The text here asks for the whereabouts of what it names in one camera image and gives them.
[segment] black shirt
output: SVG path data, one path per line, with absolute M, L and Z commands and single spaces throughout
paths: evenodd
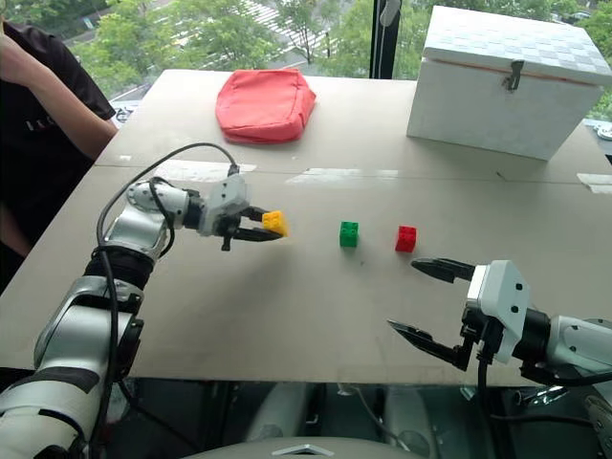
M 104 94 L 64 44 L 30 26 L 4 31 L 49 67 L 103 120 L 115 114 Z M 0 81 L 2 183 L 0 199 L 34 244 L 92 165 L 47 114 L 32 92 Z

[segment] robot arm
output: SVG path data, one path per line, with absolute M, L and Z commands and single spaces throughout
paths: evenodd
M 530 287 L 512 261 L 471 266 L 445 258 L 414 260 L 412 266 L 433 277 L 470 282 L 462 317 L 461 345 L 453 348 L 434 341 L 416 327 L 389 320 L 389 324 L 415 347 L 466 370 L 471 349 L 479 344 L 478 359 L 507 363 L 522 360 L 521 375 L 546 385 L 593 384 L 598 395 L 585 404 L 601 444 L 612 438 L 612 322 L 602 318 L 581 320 L 546 314 L 532 308 Z M 567 372 L 578 377 L 567 378 Z M 606 457 L 612 457 L 610 448 Z
M 238 174 L 215 185 L 208 198 L 160 178 L 132 184 L 127 203 L 104 236 L 119 304 L 115 381 L 129 373 L 140 344 L 138 311 L 143 289 L 164 253 L 166 235 L 188 228 L 203 236 L 270 241 L 281 234 L 240 228 L 244 216 L 262 221 Z M 107 278 L 94 251 L 34 349 L 36 372 L 0 395 L 0 456 L 31 458 L 41 451 L 64 457 L 82 454 L 98 416 L 108 368 L 111 316 Z

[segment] lego brick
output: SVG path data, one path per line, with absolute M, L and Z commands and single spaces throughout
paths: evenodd
M 287 222 L 285 221 L 285 216 L 280 210 L 264 213 L 262 223 L 264 230 L 277 232 L 285 237 L 289 235 L 289 228 L 287 226 Z
M 340 224 L 340 246 L 356 247 L 359 240 L 360 224 L 355 222 L 342 222 Z
M 400 226 L 395 241 L 395 251 L 412 253 L 417 243 L 417 229 L 414 227 Z

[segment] red pouch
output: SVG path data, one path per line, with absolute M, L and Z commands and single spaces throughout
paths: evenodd
M 301 137 L 316 97 L 298 69 L 236 70 L 215 113 L 229 142 L 282 143 Z

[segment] white storage box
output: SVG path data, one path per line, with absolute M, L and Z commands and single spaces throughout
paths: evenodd
M 408 135 L 549 160 L 611 83 L 584 29 L 434 7 Z

